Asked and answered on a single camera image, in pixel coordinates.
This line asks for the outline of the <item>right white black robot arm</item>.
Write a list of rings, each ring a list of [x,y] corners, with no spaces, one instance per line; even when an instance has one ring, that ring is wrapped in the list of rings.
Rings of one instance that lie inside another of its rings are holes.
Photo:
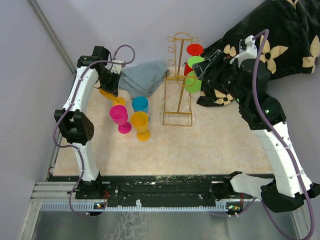
[[[192,65],[204,84],[218,84],[238,104],[241,117],[261,143],[273,170],[273,178],[260,178],[235,171],[214,190],[218,199],[235,198],[239,193],[260,199],[275,212],[290,212],[315,198],[320,186],[313,183],[295,154],[279,101],[267,93],[271,77],[265,64],[241,53],[235,57],[217,50],[209,58]]]

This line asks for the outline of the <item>green plastic wine glass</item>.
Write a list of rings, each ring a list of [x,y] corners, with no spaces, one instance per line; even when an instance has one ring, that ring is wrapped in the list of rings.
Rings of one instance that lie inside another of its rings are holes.
[[[204,58],[201,56],[192,56],[187,60],[184,68],[185,80],[185,90],[190,94],[198,93],[201,91],[202,81],[198,80],[195,71],[192,69],[194,64],[203,62]]]

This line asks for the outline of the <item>orange plastic wine glass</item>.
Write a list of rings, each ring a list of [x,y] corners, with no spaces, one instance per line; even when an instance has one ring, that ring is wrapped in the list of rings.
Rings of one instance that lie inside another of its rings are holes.
[[[136,137],[141,142],[146,142],[151,137],[149,127],[149,116],[143,111],[135,112],[131,118],[131,125],[136,131]]]
[[[113,106],[126,104],[126,101],[121,96],[115,96],[114,94],[104,91],[102,88],[99,89],[100,94],[102,94],[106,99],[112,101]]]

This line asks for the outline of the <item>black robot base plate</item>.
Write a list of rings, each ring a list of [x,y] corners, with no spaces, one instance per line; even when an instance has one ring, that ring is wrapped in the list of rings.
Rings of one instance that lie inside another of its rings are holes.
[[[226,175],[132,175],[99,176],[96,181],[80,182],[77,200],[102,200],[108,207],[144,208],[214,207],[239,193],[223,187]]]

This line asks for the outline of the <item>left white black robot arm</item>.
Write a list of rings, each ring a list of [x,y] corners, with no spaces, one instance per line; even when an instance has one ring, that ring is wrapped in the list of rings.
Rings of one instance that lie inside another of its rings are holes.
[[[111,53],[103,46],[95,46],[91,55],[82,55],[77,61],[75,80],[62,109],[54,112],[55,131],[59,131],[72,148],[79,167],[79,179],[74,187],[77,199],[98,199],[104,192],[100,171],[97,168],[92,138],[94,124],[87,117],[87,107],[94,85],[100,90],[118,96],[122,63],[113,62]]]

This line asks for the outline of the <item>red plastic wine glass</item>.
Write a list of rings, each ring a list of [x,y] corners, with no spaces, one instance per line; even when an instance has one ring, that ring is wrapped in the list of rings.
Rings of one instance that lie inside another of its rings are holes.
[[[194,64],[204,61],[204,58],[201,57],[201,54],[204,52],[202,45],[198,43],[192,43],[186,48],[186,51],[189,55],[191,55],[191,57],[187,60],[184,67],[185,76],[187,76],[193,70],[192,66]]]

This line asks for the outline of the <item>blue plastic wine glass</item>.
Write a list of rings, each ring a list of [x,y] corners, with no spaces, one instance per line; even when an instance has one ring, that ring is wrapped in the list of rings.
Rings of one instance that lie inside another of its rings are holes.
[[[149,101],[144,96],[137,96],[131,102],[134,114],[131,116],[131,122],[134,123],[138,118],[142,117],[144,120],[147,119],[150,122],[149,112]]]

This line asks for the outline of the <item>pink plastic wine glass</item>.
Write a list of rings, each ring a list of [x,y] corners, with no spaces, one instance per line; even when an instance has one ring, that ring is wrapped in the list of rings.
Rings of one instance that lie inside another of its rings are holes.
[[[128,122],[129,116],[124,105],[115,105],[109,110],[109,115],[113,122],[118,125],[118,131],[125,135],[132,130],[132,125]]]

